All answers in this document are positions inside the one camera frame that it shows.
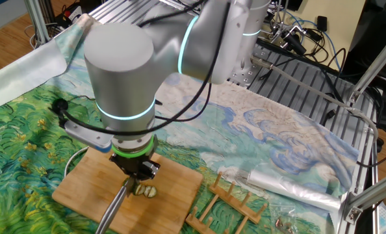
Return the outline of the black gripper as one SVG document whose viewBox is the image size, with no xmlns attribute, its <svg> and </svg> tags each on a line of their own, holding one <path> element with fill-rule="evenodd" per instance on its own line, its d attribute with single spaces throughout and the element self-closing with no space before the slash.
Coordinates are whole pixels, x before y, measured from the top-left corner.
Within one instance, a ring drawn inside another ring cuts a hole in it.
<svg viewBox="0 0 386 234">
<path fill-rule="evenodd" d="M 137 187 L 148 179 L 153 179 L 161 165 L 151 160 L 150 155 L 143 154 L 138 157 L 127 158 L 113 154 L 109 160 L 116 164 L 124 174 L 128 175 L 122 186 L 129 189 L 132 187 L 132 177 L 135 178 L 134 187 Z"/>
</svg>

